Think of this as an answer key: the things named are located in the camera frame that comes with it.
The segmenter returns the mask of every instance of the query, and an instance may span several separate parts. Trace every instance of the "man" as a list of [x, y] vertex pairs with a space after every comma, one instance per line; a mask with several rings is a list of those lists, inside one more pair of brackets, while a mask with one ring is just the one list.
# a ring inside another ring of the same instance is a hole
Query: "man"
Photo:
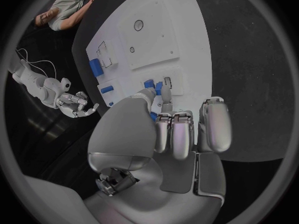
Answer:
[[50, 10], [38, 15], [34, 24], [41, 27], [48, 23], [54, 31], [67, 30], [79, 23], [93, 0], [56, 0]]

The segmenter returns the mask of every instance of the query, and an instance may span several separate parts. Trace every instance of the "white platform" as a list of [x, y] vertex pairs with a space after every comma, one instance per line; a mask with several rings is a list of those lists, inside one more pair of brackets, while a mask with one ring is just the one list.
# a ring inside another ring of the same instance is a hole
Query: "white platform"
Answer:
[[[137, 20], [143, 28], [134, 29]], [[199, 108], [212, 92], [212, 63], [208, 34], [196, 0], [127, 0], [104, 22], [86, 48], [90, 60], [99, 46], [110, 44], [97, 77], [99, 88], [113, 83], [115, 92], [103, 94], [107, 106], [143, 89], [143, 82], [171, 78], [173, 109], [191, 110], [195, 137]], [[152, 106], [159, 113], [157, 96]]]

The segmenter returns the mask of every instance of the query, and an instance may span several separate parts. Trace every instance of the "cable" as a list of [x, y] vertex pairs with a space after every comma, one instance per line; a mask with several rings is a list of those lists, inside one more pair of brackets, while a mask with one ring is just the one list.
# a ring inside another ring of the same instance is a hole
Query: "cable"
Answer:
[[55, 69], [55, 66], [54, 66], [54, 64], [51, 62], [51, 61], [48, 61], [48, 60], [41, 60], [41, 61], [34, 61], [34, 62], [29, 62], [28, 61], [28, 52], [27, 52], [27, 50], [26, 49], [24, 49], [24, 48], [20, 48], [20, 49], [18, 49], [17, 50], [17, 52], [19, 51], [19, 50], [24, 50], [25, 52], [26, 52], [26, 62], [28, 62], [31, 66], [33, 66], [33, 67], [36, 67], [36, 66], [34, 66], [34, 65], [32, 65], [32, 63], [38, 63], [38, 62], [45, 62], [45, 61], [47, 61], [47, 62], [50, 62], [51, 64], [52, 64], [52, 66], [53, 66], [53, 68], [54, 68], [54, 72], [55, 72], [55, 79], [57, 78], [57, 74], [56, 74], [56, 69]]
[[[27, 61], [27, 60], [25, 59], [25, 57], [23, 57], [22, 54], [21, 54], [18, 50], [16, 50], [16, 51], [17, 51], [17, 53], [19, 53], [19, 55], [20, 55], [25, 61]], [[44, 72], [43, 69], [41, 69], [41, 68], [39, 68], [39, 67], [37, 67], [37, 66], [34, 66], [34, 65], [30, 64], [30, 63], [29, 63], [29, 65], [31, 65], [31, 66], [33, 66], [33, 67], [35, 67], [35, 68], [41, 70], [41, 71], [45, 74], [45, 76], [48, 77], [48, 75]]]

